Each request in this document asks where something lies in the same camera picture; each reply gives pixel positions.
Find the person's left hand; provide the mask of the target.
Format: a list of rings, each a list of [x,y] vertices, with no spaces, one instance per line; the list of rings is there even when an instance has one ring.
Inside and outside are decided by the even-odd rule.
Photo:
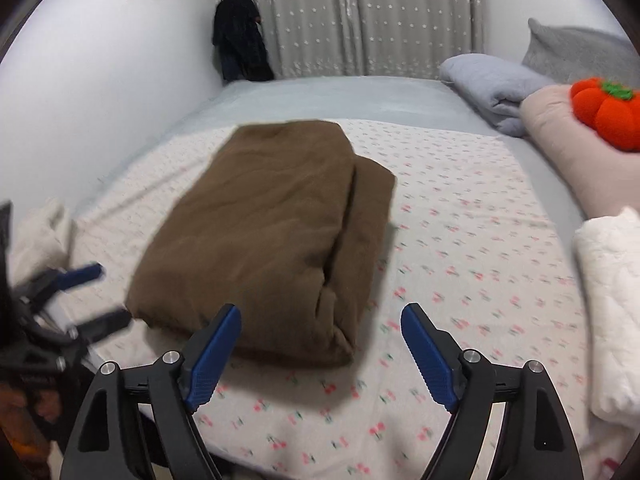
[[[29,402],[23,391],[2,382],[1,430],[20,460],[44,464],[49,458],[51,445],[38,429],[28,406]],[[60,396],[56,391],[42,390],[37,393],[37,416],[49,424],[54,424],[61,412]]]

